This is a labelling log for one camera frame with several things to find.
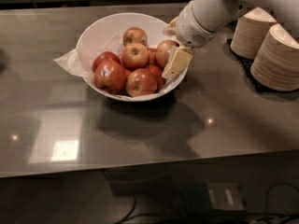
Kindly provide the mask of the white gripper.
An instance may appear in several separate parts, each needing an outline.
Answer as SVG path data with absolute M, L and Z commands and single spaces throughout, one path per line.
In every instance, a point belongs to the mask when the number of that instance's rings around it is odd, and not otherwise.
M 192 60 L 193 50 L 187 47 L 201 48 L 214 37 L 214 34 L 206 30 L 195 18 L 193 4 L 194 1 L 189 2 L 178 17 L 163 29 L 165 35 L 176 35 L 177 40 L 184 45 L 171 48 L 168 63 L 163 71 L 163 77 L 166 79 L 177 77 Z

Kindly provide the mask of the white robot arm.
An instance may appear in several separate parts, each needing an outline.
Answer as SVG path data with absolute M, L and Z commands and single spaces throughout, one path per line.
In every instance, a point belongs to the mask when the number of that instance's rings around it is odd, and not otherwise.
M 217 31 L 259 7 L 268 12 L 295 39 L 299 38 L 299 0 L 192 0 L 165 28 L 179 47 L 171 49 L 163 77 L 173 78 L 186 69 L 193 51 L 206 45 Z

